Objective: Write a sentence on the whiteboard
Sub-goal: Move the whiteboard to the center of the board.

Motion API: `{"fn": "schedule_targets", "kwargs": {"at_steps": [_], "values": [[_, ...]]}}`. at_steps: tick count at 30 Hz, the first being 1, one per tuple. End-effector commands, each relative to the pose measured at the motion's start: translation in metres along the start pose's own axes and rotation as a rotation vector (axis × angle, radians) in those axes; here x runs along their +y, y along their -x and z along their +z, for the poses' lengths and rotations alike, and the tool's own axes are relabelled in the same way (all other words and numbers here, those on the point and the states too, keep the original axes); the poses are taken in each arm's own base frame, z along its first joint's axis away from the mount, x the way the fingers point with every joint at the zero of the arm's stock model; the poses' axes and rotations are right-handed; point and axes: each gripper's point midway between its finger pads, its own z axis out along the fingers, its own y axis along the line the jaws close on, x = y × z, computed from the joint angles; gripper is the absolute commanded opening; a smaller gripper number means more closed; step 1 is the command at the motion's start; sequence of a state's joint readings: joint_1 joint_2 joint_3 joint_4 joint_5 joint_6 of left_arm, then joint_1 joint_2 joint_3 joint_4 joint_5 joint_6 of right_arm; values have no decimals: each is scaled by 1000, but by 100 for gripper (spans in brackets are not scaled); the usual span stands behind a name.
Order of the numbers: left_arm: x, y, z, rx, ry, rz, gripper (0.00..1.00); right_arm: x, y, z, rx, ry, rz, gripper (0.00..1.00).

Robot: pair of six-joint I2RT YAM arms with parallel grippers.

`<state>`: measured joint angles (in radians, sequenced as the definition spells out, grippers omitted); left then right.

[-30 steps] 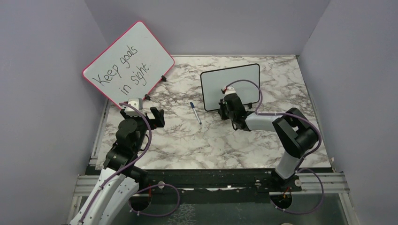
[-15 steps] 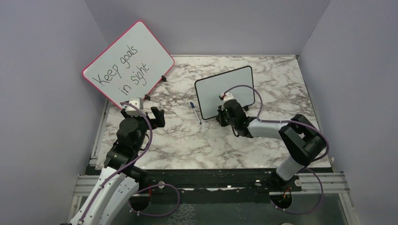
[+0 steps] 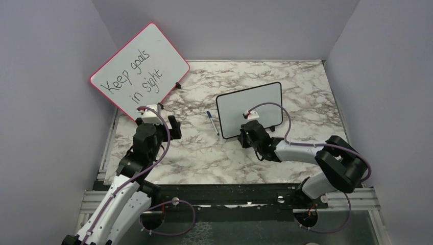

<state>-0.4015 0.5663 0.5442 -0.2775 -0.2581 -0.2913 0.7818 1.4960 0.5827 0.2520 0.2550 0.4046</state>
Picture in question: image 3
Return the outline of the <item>black framed whiteboard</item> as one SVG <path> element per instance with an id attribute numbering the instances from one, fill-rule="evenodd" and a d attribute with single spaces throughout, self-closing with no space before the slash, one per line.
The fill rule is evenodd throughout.
<path id="1" fill-rule="evenodd" d="M 215 99 L 221 135 L 224 139 L 237 137 L 241 125 L 247 123 L 243 114 L 249 109 L 262 103 L 266 105 L 255 109 L 258 122 L 264 128 L 278 126 L 283 122 L 283 112 L 278 106 L 269 105 L 269 102 L 282 106 L 282 86 L 280 82 L 268 83 L 252 88 L 220 94 Z"/>

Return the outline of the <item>white marker pen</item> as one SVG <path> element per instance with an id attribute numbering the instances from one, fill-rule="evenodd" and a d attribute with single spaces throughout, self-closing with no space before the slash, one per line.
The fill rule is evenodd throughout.
<path id="1" fill-rule="evenodd" d="M 213 117 L 209 118 L 209 120 L 210 120 L 210 122 L 211 122 L 211 124 L 212 124 L 212 126 L 213 126 L 213 128 L 214 128 L 214 130 L 215 130 L 215 132 L 217 134 L 217 136 L 220 136 L 220 133 L 219 133 L 219 131 L 218 131 L 217 127 L 216 127 L 216 124 L 215 124 L 215 122 L 213 120 Z"/>

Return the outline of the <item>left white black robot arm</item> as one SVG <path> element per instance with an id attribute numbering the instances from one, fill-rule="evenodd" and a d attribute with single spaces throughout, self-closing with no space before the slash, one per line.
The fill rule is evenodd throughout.
<path id="1" fill-rule="evenodd" d="M 160 187 L 146 177 L 163 158 L 158 156 L 162 144 L 181 139 L 181 124 L 173 115 L 168 116 L 168 122 L 160 115 L 143 115 L 136 123 L 132 146 L 95 213 L 62 244 L 118 244 L 146 209 L 160 205 Z"/>

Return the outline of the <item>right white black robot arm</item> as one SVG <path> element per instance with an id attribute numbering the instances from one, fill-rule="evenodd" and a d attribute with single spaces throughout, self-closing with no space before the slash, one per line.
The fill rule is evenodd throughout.
<path id="1" fill-rule="evenodd" d="M 243 148 L 252 148 L 260 160 L 296 161 L 320 167 L 321 173 L 304 179 L 291 196 L 302 208 L 329 192 L 352 193 L 371 174 L 366 159 L 339 136 L 332 135 L 324 143 L 289 142 L 271 137 L 253 120 L 241 126 L 237 139 Z"/>

